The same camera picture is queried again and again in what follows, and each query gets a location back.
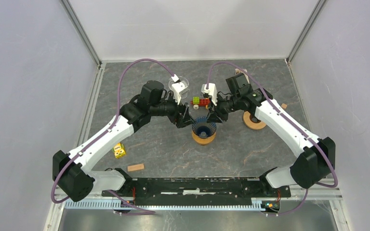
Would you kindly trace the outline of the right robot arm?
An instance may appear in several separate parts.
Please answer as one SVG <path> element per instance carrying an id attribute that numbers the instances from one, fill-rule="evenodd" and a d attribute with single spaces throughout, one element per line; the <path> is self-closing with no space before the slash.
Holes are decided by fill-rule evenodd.
<path id="1" fill-rule="evenodd" d="M 213 83 L 203 84 L 201 92 L 211 101 L 208 122 L 222 123 L 231 112 L 243 110 L 270 127 L 296 156 L 292 165 L 276 167 L 260 177 L 259 191 L 272 196 L 279 187 L 299 185 L 308 189 L 333 173 L 335 142 L 308 131 L 292 118 L 263 88 L 253 89 L 243 73 L 226 79 L 230 96 L 223 98 Z"/>

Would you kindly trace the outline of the blue plastic dripper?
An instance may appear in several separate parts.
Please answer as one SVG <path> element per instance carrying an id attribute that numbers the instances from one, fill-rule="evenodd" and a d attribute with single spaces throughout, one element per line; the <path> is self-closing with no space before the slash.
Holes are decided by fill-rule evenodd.
<path id="1" fill-rule="evenodd" d="M 205 116 L 200 116 L 192 124 L 192 132 L 199 138 L 207 139 L 216 133 L 217 126 L 214 122 L 207 122 Z"/>

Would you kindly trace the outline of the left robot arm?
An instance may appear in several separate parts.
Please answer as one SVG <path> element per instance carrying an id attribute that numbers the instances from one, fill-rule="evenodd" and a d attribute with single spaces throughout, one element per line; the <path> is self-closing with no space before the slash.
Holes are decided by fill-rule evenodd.
<path id="1" fill-rule="evenodd" d="M 122 173 L 117 170 L 100 173 L 93 171 L 93 167 L 117 143 L 148 124 L 153 116 L 166 116 L 177 128 L 191 125 L 194 119 L 189 114 L 189 105 L 181 102 L 187 92 L 188 83 L 184 81 L 177 80 L 166 90 L 161 82 L 149 80 L 140 94 L 123 105 L 119 115 L 113 116 L 93 137 L 68 153 L 56 152 L 52 160 L 52 201 L 61 203 L 54 196 L 56 187 L 66 194 L 66 199 L 74 202 L 84 199 L 93 189 L 128 195 L 132 183 Z"/>

